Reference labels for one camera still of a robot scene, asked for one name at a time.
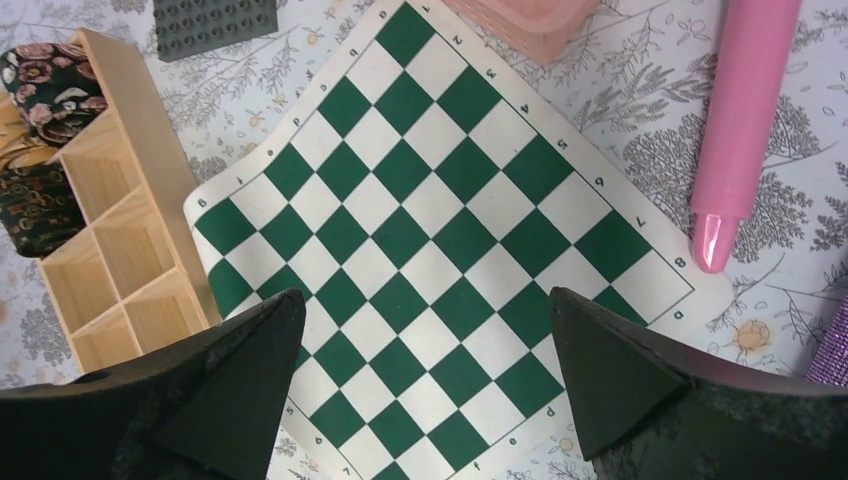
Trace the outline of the wooden compartment box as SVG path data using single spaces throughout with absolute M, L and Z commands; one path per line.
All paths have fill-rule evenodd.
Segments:
M 161 349 L 221 315 L 182 205 L 196 180 L 141 53 L 86 28 L 69 50 L 105 109 L 54 155 L 84 219 L 39 263 L 82 372 Z

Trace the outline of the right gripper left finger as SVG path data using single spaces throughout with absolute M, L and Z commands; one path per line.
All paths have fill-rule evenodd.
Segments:
M 289 289 L 64 385 L 1 394 L 5 479 L 262 479 L 305 327 Z

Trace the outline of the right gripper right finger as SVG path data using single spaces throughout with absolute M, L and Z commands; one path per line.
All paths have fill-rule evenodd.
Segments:
M 550 293 L 583 457 L 602 479 L 843 479 L 844 388 L 766 373 Z

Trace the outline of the black key-patterned necktie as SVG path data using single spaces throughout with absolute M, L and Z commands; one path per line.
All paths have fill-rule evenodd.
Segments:
M 59 162 L 1 172 L 1 222 L 25 258 L 50 255 L 86 226 Z

